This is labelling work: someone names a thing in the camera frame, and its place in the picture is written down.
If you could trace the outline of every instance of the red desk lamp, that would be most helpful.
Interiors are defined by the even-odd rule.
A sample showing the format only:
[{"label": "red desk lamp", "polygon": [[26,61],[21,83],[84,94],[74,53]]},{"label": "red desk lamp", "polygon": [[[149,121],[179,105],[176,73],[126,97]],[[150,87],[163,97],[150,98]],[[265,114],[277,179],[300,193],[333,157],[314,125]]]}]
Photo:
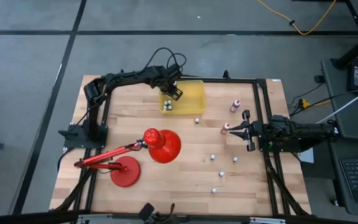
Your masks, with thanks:
[{"label": "red desk lamp", "polygon": [[111,180],[120,187],[134,185],[140,177],[140,164],[131,156],[123,156],[109,162],[113,157],[131,152],[139,151],[142,147],[148,148],[152,159],[159,163],[168,163],[174,160],[180,152],[181,141],[177,133],[170,130],[157,130],[149,128],[143,135],[143,139],[136,143],[119,147],[113,151],[90,157],[89,159],[79,160],[74,163],[77,168],[89,167],[91,169],[109,169]]}]

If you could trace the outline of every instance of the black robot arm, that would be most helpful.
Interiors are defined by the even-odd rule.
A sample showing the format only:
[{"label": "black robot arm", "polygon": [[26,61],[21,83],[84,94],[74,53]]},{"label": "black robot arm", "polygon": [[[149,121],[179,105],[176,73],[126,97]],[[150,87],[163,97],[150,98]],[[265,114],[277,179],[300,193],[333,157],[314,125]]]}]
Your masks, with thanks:
[{"label": "black robot arm", "polygon": [[174,100],[179,100],[183,92],[175,86],[180,78],[180,66],[173,64],[168,68],[163,66],[149,66],[138,72],[113,74],[109,73],[95,78],[84,86],[84,93],[88,103],[88,110],[83,116],[83,124],[71,124],[68,131],[59,131],[66,139],[65,147],[103,148],[106,143],[108,127],[98,124],[99,106],[111,96],[111,92],[120,86],[145,83],[151,88],[158,87],[160,91]]},{"label": "black robot arm", "polygon": [[121,73],[109,73],[101,78],[95,78],[84,86],[84,92],[89,106],[93,106],[101,104],[119,86],[145,83],[150,85],[151,88],[159,87],[161,92],[166,93],[174,100],[179,100],[183,92],[174,85],[174,82],[180,76],[180,67],[177,64],[168,68],[150,66],[138,72],[124,73],[121,71]]},{"label": "black robot arm", "polygon": [[255,150],[252,136],[259,137],[260,148],[270,152],[303,152],[324,140],[335,138],[332,124],[298,124],[281,115],[273,115],[268,119],[267,124],[262,124],[260,121],[249,123],[249,117],[249,110],[245,110],[244,121],[230,129],[245,129],[230,133],[248,140],[248,145],[251,145],[247,147],[248,151]]}]

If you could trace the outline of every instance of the lamp shade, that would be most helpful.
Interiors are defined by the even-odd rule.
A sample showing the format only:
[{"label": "lamp shade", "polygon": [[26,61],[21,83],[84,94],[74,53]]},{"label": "lamp shade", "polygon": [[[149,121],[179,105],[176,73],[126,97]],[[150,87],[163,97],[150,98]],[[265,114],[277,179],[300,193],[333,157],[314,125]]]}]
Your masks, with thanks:
[{"label": "lamp shade", "polygon": [[179,155],[181,141],[179,135],[173,131],[149,128],[144,133],[143,140],[149,146],[150,156],[156,162],[168,163]]}]

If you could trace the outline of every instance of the black cable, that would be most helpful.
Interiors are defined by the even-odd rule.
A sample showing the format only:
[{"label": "black cable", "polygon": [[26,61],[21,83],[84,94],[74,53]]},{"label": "black cable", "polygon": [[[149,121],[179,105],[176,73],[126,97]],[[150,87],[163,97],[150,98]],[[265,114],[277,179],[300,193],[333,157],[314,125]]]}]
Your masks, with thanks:
[{"label": "black cable", "polygon": [[107,172],[101,172],[101,171],[98,169],[98,172],[101,173],[101,174],[108,174],[108,173],[110,173],[111,171],[113,171],[113,170],[109,170],[109,171],[107,171]]},{"label": "black cable", "polygon": [[346,93],[342,93],[342,94],[339,94],[339,95],[335,95],[335,96],[331,96],[331,97],[325,98],[325,99],[320,100],[320,101],[318,101],[318,102],[316,102],[316,103],[313,103],[312,105],[310,105],[310,106],[308,106],[308,107],[306,107],[306,108],[303,108],[302,110],[300,110],[300,111],[298,111],[298,112],[296,112],[296,113],[290,114],[290,116],[294,116],[294,115],[296,115],[296,114],[298,114],[298,113],[301,113],[302,111],[304,111],[304,110],[306,110],[306,109],[308,109],[308,108],[310,108],[310,107],[312,107],[312,106],[314,106],[314,105],[316,105],[316,104],[318,104],[318,103],[324,102],[324,101],[326,101],[326,100],[331,100],[331,99],[333,99],[333,98],[335,98],[335,97],[343,96],[343,95],[346,95],[346,94],[349,94],[349,93],[356,93],[356,92],[358,92],[358,90],[348,91],[348,92],[346,92]]},{"label": "black cable", "polygon": [[294,152],[291,152],[291,154],[292,154],[296,159],[298,159],[299,162],[302,162],[302,161],[299,159],[299,157],[298,157]]},{"label": "black cable", "polygon": [[168,60],[167,60],[167,66],[166,66],[165,68],[168,68],[168,66],[169,66],[169,61],[171,61],[171,58],[174,57],[175,55],[182,56],[183,59],[185,59],[185,62],[183,62],[183,64],[179,65],[179,67],[181,68],[181,71],[180,71],[180,72],[182,72],[182,71],[183,71],[183,66],[186,65],[187,58],[186,58],[186,56],[184,56],[184,55],[181,54],[181,53],[174,53],[173,55],[169,56],[169,58],[168,58]]},{"label": "black cable", "polygon": [[81,121],[90,113],[90,111],[91,111],[94,107],[96,107],[96,106],[99,106],[99,104],[96,103],[95,105],[91,106],[91,108],[89,108],[89,109],[86,111],[86,113],[84,114],[84,116],[82,116],[82,118],[81,118],[75,125],[73,125],[73,126],[67,131],[67,134],[70,134],[70,133],[74,130],[75,126],[79,125],[80,122],[81,122]]},{"label": "black cable", "polygon": [[175,61],[175,64],[178,65],[177,58],[175,57],[175,54],[174,54],[169,48],[167,48],[167,47],[160,47],[160,48],[157,49],[157,50],[153,53],[153,55],[150,57],[149,61],[146,63],[146,66],[145,66],[140,72],[138,72],[137,74],[142,73],[142,72],[150,65],[150,62],[153,60],[155,54],[156,54],[157,52],[159,52],[160,50],[167,50],[167,51],[169,51],[169,52],[171,53],[171,57],[173,57],[173,59],[174,59],[174,61]]},{"label": "black cable", "polygon": [[298,109],[300,109],[300,104],[299,104],[299,103],[296,104],[296,107],[295,107],[295,109],[292,111],[292,114],[296,113],[296,112],[298,111]]},{"label": "black cable", "polygon": [[134,149],[132,147],[128,147],[128,149],[131,150],[131,151],[140,151],[142,149],[142,146],[139,149]]},{"label": "black cable", "polygon": [[65,157],[65,155],[67,153],[69,153],[71,150],[73,150],[74,148],[67,148],[67,150],[59,157],[59,160],[57,161],[57,172],[59,172],[59,169],[60,169],[60,163],[63,159],[63,157]]},{"label": "black cable", "polygon": [[302,95],[299,95],[299,96],[294,97],[294,99],[292,99],[292,102],[291,102],[289,105],[287,105],[287,106],[292,105],[292,104],[295,102],[295,99],[296,99],[296,98],[301,97],[301,96],[305,96],[306,94],[309,94],[309,93],[311,93],[312,91],[317,90],[322,84],[323,84],[323,83],[320,83],[320,85],[318,85],[316,88],[314,88],[314,89],[312,89],[312,90],[310,90],[310,91],[308,91],[308,92],[306,92],[306,93],[304,93],[304,94],[302,94]]}]

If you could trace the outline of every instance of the gray floor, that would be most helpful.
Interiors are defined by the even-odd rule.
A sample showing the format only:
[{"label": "gray floor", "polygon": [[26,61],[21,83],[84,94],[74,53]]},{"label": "gray floor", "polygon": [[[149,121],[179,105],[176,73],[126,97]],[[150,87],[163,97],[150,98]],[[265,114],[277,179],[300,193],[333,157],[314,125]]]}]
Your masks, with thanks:
[{"label": "gray floor", "polygon": [[[296,20],[307,30],[324,14],[327,2],[265,0],[272,8]],[[358,13],[358,1],[353,1]],[[80,0],[0,0],[0,29],[71,30]],[[80,30],[292,30],[288,22],[256,1],[228,0],[88,0]],[[318,30],[357,30],[344,3],[337,3]],[[0,36],[0,215],[7,214],[39,127],[62,61],[68,36]],[[358,42],[357,37],[285,37],[220,35],[104,35],[77,36],[67,65],[52,119],[24,212],[48,209],[57,175],[63,138],[59,129],[71,121],[83,75],[139,70],[155,49],[165,46],[187,56],[184,73],[220,77],[280,78],[287,101],[316,86],[320,60],[338,57]],[[161,52],[152,64],[165,64]],[[306,98],[327,97],[320,88]],[[294,117],[316,122],[329,106],[310,109]],[[332,183],[305,178],[312,212],[324,218],[358,221],[343,208],[329,203]]]}]

